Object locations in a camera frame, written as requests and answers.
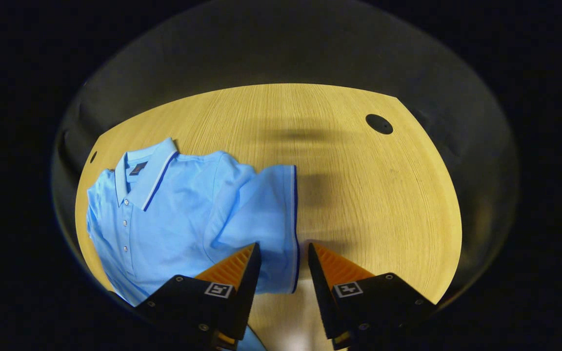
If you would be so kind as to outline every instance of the dark background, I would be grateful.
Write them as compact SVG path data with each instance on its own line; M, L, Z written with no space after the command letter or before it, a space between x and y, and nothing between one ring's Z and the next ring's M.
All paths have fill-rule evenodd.
M0 349L178 348L84 275L58 229L48 170L54 133L80 85L125 44L196 3L0 3ZM502 253L412 331L416 347L562 349L562 1L369 3L477 71L509 118L522 163L518 219Z

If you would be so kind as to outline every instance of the round table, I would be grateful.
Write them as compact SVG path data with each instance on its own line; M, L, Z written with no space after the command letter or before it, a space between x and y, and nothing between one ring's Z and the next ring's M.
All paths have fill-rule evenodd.
M368 114L385 118L393 131L373 129ZM308 242L371 273L396 273L433 304L450 285L462 244L457 194L436 147L404 105L349 87L262 84L181 98L98 138L80 177L75 221L84 260L108 290L85 229L86 191L123 153L167 137L181 154L222 150L256 171L297 166L298 287L291 295L256 295L248 321L269 351L332 350L306 263Z

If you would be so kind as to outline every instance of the folded shirt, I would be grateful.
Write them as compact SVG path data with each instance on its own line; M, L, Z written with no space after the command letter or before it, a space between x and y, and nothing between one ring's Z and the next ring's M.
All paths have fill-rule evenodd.
M228 153L181 155L171 138L129 151L87 191L87 230L115 292L136 306L258 242L256 293L293 293L296 167L256 173Z

